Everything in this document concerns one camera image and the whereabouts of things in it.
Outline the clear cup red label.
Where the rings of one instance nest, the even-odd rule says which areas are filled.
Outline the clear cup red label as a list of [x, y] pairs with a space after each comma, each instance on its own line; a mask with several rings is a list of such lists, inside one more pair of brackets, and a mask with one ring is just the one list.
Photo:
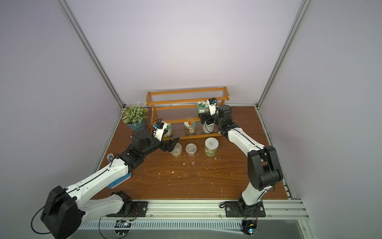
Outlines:
[[189, 156], [196, 155], [196, 152], [197, 152], [197, 146], [194, 143], [189, 143], [186, 145], [186, 153]]

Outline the sunflower lid jar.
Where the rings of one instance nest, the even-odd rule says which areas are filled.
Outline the sunflower lid jar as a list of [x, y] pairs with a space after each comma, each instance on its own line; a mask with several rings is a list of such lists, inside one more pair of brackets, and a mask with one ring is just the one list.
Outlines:
[[171, 136], [173, 136], [172, 124], [167, 123], [166, 129], [164, 130], [164, 133], [163, 133], [163, 138], [170, 138]]

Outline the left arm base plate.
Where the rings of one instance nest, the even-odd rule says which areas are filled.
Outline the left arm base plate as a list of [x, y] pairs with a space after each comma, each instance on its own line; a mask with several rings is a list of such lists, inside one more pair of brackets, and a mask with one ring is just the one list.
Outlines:
[[106, 217], [137, 217], [143, 218], [146, 216], [146, 212], [148, 209], [147, 201], [132, 201], [123, 205], [121, 210], [116, 214], [109, 214]]

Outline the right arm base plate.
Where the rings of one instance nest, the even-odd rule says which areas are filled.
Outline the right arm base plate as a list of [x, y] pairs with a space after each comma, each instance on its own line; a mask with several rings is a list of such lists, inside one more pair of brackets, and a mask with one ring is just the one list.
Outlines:
[[266, 217], [263, 201], [260, 201], [252, 206], [248, 206], [242, 201], [225, 201], [221, 203], [219, 207], [224, 209], [225, 215], [228, 218]]

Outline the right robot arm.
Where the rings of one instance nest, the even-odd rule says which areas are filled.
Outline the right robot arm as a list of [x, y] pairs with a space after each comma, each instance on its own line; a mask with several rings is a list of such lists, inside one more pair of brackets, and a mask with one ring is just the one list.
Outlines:
[[250, 215], [260, 207], [262, 197], [284, 178], [276, 149], [258, 143], [234, 123], [229, 105], [211, 106], [209, 112], [198, 117], [201, 123], [217, 125], [219, 133], [247, 156], [249, 184], [241, 193], [238, 208], [242, 215]]

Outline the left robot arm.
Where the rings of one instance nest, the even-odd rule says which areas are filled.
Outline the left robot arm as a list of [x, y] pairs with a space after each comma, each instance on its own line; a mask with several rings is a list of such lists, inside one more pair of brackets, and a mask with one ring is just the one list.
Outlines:
[[66, 188], [57, 186], [48, 195], [41, 211], [41, 221], [56, 239], [66, 239], [81, 225], [104, 216], [130, 216], [132, 199], [124, 192], [93, 201], [92, 198], [113, 182], [130, 174], [150, 153], [160, 149], [173, 151], [179, 138], [162, 140], [156, 133], [140, 130], [132, 143], [107, 166]]

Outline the green tree lid jar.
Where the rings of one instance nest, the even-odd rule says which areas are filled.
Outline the green tree lid jar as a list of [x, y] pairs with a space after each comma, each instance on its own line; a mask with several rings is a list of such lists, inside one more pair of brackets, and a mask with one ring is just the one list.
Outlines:
[[209, 104], [207, 101], [199, 101], [197, 103], [197, 113], [198, 114], [206, 114], [209, 112], [210, 112], [210, 109], [209, 109]]

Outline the clear cup yellow seeds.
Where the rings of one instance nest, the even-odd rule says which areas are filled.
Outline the clear cup yellow seeds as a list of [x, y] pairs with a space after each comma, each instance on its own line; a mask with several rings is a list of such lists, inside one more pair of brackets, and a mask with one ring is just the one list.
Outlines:
[[177, 143], [174, 149], [171, 151], [171, 154], [174, 157], [179, 157], [182, 154], [182, 149], [183, 149], [182, 145], [180, 143]]

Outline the white green Ideal jar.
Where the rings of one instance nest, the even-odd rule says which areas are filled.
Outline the white green Ideal jar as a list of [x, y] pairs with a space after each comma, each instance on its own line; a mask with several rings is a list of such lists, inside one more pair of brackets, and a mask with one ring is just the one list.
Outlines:
[[205, 154], [209, 157], [214, 157], [218, 151], [219, 142], [214, 137], [209, 137], [205, 141]]

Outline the tomato lid jar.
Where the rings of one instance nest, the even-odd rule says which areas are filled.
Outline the tomato lid jar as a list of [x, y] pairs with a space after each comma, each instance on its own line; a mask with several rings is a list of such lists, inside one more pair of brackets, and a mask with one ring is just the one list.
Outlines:
[[196, 122], [195, 121], [186, 121], [184, 122], [185, 134], [186, 135], [195, 135], [196, 134]]

